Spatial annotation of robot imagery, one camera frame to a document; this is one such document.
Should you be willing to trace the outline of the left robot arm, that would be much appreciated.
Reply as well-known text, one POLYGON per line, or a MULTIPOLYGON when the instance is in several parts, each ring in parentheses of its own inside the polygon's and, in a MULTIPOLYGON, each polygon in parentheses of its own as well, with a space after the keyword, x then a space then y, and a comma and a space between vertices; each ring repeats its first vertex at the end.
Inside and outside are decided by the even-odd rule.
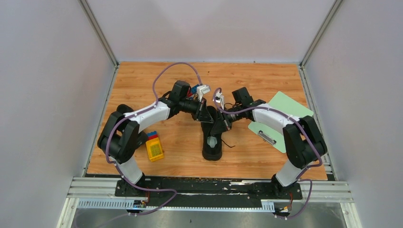
POLYGON ((203 97, 211 91, 208 85, 195 87, 196 97, 191 96, 192 87, 185 81, 178 80, 166 96, 157 98, 151 105, 137 111, 110 114, 99 138, 100 148, 108 163, 113 164, 128 182, 127 190, 134 196, 145 192, 145 182, 140 180, 143 172, 133 158, 139 147, 138 138, 147 127, 168 120, 179 112, 191 114, 193 120, 201 123, 213 123, 208 112, 207 101, 203 97))

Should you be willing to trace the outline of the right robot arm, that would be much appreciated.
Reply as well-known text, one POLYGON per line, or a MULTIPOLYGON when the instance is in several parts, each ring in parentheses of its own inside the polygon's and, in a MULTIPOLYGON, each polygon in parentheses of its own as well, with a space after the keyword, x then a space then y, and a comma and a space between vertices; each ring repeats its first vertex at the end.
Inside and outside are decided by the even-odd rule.
POLYGON ((263 124, 283 136, 287 161, 272 177, 272 194, 284 198, 290 193, 290 186, 296 183, 310 168, 323 164, 322 156, 327 153, 327 145, 315 119, 309 115, 298 117, 286 114, 263 100, 253 99, 242 87, 232 93, 235 105, 226 109, 221 88, 214 91, 213 101, 218 111, 218 119, 212 134, 231 129, 231 124, 240 119, 249 119, 263 124))

